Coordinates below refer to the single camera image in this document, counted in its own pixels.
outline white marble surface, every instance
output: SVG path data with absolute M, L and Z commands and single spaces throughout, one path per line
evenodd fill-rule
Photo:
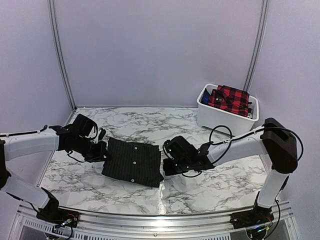
M 94 120 L 99 127 L 106 129 L 109 137 L 160 147 L 165 140 L 182 135 L 198 148 L 208 141 L 210 133 L 210 129 L 197 126 L 196 108 L 80 108 L 76 114 Z M 223 134 L 213 135 L 213 141 L 225 138 Z M 77 153 L 73 156 L 82 160 Z M 161 166 L 160 172 L 165 179 L 159 188 L 106 177 L 101 174 L 102 166 L 102 162 L 78 163 L 67 157 L 66 152 L 56 152 L 41 187 L 51 191 L 61 206 L 81 210 L 119 214 L 192 214 L 253 205 L 267 176 L 259 156 L 225 163 L 195 178 L 166 177 Z

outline vertical metal post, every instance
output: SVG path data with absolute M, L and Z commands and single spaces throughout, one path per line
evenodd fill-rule
M 257 61 L 258 61 L 258 56 L 259 56 L 262 42 L 264 39 L 266 23 L 267 23 L 268 7 L 269 7 L 269 0 L 262 0 L 258 31 L 256 34 L 256 39 L 255 39 L 255 44 L 254 44 L 253 53 L 252 53 L 252 57 L 251 57 L 250 66 L 249 66 L 249 69 L 248 69 L 248 72 L 246 75 L 246 79 L 245 79 L 245 83 L 243 86 L 243 90 L 246 92 L 250 89 L 250 86 L 251 86 L 251 83 L 252 83 L 252 80 L 254 77 Z
M 57 55 L 57 60 L 59 64 L 59 68 L 61 71 L 61 76 L 64 84 L 64 88 L 66 91 L 66 95 L 68 97 L 69 104 L 72 108 L 72 110 L 76 110 L 77 106 L 75 103 L 75 99 L 71 90 L 67 69 L 64 61 L 64 56 L 62 53 L 61 48 L 61 42 L 59 37 L 59 31 L 58 31 L 58 23 L 57 23 L 57 15 L 56 15 L 56 7 L 55 7 L 55 1 L 54 0 L 48 0 L 48 8 L 49 8 L 49 16 L 50 16 L 50 23 L 51 23 L 51 29 L 53 34 L 53 40 L 54 40 L 54 47 Z

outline dark blue fabric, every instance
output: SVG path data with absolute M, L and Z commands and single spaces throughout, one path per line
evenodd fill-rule
M 210 98 L 210 93 L 207 91 L 207 89 L 205 89 L 201 99 L 201 103 L 208 105 L 209 98 Z

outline red plaid shirt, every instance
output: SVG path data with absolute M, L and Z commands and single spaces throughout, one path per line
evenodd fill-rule
M 218 86 L 214 89 L 208 101 L 208 105 L 233 114 L 247 117 L 249 94 L 246 91 L 229 87 Z

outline white vent grille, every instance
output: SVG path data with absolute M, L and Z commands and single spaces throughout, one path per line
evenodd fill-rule
M 48 223 L 43 223 L 34 219 L 25 219 L 24 221 L 24 225 L 32 228 L 32 229 L 36 229 L 39 230 L 41 232 L 46 232 L 47 234 L 52 234 L 52 225 L 49 225 Z M 103 236 L 101 236 L 102 234 L 95 234 L 92 232 L 82 232 L 83 230 L 77 231 L 77 229 L 73 229 L 74 233 L 73 233 L 73 237 L 71 238 L 72 240 L 133 240 L 133 238 L 124 238 L 124 237 L 110 237 L 110 236 L 106 236 L 105 234 Z M 57 235 L 62 235 L 63 232 L 55 229 L 54 232 Z M 150 237 L 150 240 L 157 240 L 156 237 Z M 229 233 L 226 234 L 220 234 L 220 235 L 215 235 L 215 236 L 207 236 L 206 238 L 198 238 L 198 237 L 194 237 L 194 238 L 179 238 L 180 240 L 232 240 L 231 236 Z

